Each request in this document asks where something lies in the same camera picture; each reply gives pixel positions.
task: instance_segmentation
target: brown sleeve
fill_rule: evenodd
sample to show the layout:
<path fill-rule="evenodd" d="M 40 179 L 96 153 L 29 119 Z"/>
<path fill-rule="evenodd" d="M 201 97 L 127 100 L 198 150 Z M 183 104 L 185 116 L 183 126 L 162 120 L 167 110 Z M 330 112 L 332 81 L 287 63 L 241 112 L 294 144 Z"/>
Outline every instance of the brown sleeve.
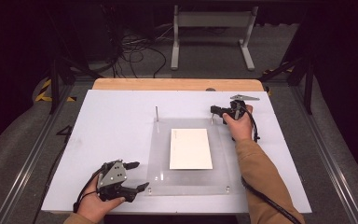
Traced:
<path fill-rule="evenodd" d="M 69 216 L 63 224 L 95 224 L 92 221 L 86 219 L 85 217 L 82 217 L 79 214 L 71 213 L 71 216 Z"/>
<path fill-rule="evenodd" d="M 302 215 L 294 208 L 289 191 L 277 168 L 261 147 L 252 140 L 243 140 L 237 142 L 236 150 L 241 174 L 246 182 L 254 189 L 267 195 L 301 223 L 305 223 Z M 252 223 L 292 223 L 249 190 L 246 190 L 246 196 Z"/>

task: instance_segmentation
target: transparent acrylic plate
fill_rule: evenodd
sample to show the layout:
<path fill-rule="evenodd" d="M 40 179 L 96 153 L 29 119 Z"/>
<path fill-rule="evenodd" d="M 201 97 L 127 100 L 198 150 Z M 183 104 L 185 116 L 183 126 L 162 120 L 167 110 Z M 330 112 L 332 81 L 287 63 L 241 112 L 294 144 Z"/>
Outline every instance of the transparent acrylic plate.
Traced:
<path fill-rule="evenodd" d="M 213 169 L 170 170 L 171 129 L 206 129 Z M 229 193 L 225 152 L 217 125 L 210 119 L 160 119 L 154 122 L 145 195 L 214 195 Z"/>

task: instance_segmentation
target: person's arm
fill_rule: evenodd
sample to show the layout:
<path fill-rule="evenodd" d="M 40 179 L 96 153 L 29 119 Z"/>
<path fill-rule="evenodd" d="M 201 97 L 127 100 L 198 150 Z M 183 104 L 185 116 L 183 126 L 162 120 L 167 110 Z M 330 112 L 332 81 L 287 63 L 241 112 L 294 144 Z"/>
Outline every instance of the person's arm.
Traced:
<path fill-rule="evenodd" d="M 97 189 L 97 181 L 98 176 L 95 176 L 84 191 L 84 195 L 86 196 L 81 200 L 77 213 L 72 213 L 71 216 L 63 222 L 64 224 L 98 223 L 110 210 L 121 205 L 126 200 L 124 197 L 121 197 L 103 202 L 95 192 Z"/>
<path fill-rule="evenodd" d="M 248 106 L 247 109 L 250 112 L 253 110 L 251 106 Z M 223 118 L 236 141 L 240 171 L 245 181 L 295 216 L 301 223 L 305 223 L 302 215 L 294 208 L 289 191 L 284 185 L 277 168 L 260 145 L 253 141 L 253 126 L 249 116 L 245 114 L 242 118 L 234 120 L 228 114 L 225 114 Z M 246 196 L 252 223 L 292 223 L 248 189 L 246 190 Z"/>

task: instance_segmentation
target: white tabletop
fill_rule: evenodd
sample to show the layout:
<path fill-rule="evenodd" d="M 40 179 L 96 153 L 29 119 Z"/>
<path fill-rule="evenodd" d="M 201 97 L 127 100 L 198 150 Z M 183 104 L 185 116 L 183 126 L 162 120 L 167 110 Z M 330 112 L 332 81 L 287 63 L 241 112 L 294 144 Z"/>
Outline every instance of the white tabletop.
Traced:
<path fill-rule="evenodd" d="M 268 95 L 263 91 L 89 91 L 75 128 L 51 182 L 42 210 L 71 212 L 79 191 L 104 162 L 122 159 L 140 166 L 127 172 L 128 181 L 146 181 L 156 106 L 160 118 L 211 117 L 211 105 L 229 107 L 236 94 L 260 98 L 254 118 L 259 145 L 277 166 L 296 209 L 309 213 L 310 204 L 287 148 Z M 226 153 L 233 192 L 226 195 L 148 196 L 137 195 L 111 213 L 120 214 L 236 214 L 248 212 L 245 190 L 227 126 L 215 116 Z"/>

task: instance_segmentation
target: person's left hand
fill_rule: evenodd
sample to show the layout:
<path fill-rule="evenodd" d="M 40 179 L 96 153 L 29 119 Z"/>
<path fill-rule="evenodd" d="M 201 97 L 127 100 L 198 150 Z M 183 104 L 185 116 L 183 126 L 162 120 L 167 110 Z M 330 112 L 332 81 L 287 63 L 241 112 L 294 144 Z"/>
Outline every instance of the person's left hand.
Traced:
<path fill-rule="evenodd" d="M 111 201 L 103 202 L 98 194 L 95 192 L 97 189 L 98 176 L 96 175 L 91 181 L 89 186 L 84 191 L 83 195 L 86 195 L 77 210 L 77 213 L 88 220 L 98 223 L 103 217 L 112 209 L 121 205 L 126 199 L 124 197 L 115 198 Z"/>

